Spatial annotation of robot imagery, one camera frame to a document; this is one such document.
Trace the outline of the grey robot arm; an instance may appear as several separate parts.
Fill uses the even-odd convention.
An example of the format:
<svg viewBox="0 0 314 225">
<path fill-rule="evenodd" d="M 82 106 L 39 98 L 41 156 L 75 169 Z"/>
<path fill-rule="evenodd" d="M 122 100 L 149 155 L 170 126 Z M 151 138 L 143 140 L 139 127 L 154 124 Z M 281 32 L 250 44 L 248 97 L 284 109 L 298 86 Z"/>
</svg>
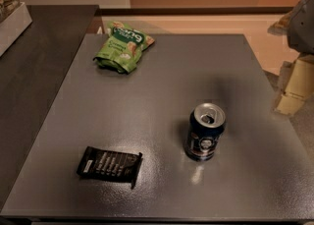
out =
<svg viewBox="0 0 314 225">
<path fill-rule="evenodd" d="M 300 0 L 293 9 L 268 28 L 268 33 L 285 35 L 288 47 L 299 53 L 284 62 L 279 95 L 274 110 L 293 116 L 314 92 L 314 0 Z"/>
</svg>

